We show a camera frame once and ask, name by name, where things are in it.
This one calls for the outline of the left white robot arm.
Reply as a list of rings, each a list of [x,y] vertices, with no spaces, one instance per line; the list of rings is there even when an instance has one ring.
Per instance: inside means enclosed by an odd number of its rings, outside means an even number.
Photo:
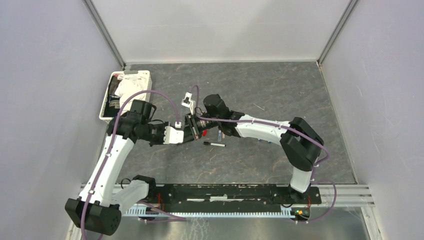
[[[113,193],[115,183],[128,154],[138,140],[149,145],[179,145],[198,140],[205,130],[217,127],[216,121],[207,120],[208,114],[189,113],[184,124],[153,120],[156,106],[144,100],[134,100],[130,110],[118,113],[108,124],[105,148],[93,173],[76,199],[70,198],[65,211],[81,234],[87,231],[113,235],[124,212],[143,201],[151,204],[158,199],[156,180],[136,175],[128,186]]]

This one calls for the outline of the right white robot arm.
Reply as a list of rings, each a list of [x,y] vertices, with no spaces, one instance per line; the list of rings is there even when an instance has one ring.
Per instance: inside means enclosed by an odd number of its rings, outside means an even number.
[[[280,145],[293,166],[289,199],[302,204],[309,198],[314,165],[324,146],[322,138],[300,117],[291,121],[270,121],[230,110],[219,94],[204,98],[205,112],[184,117],[184,125],[148,124],[150,145],[183,144],[199,140],[204,131],[218,128],[225,135],[253,138]]]

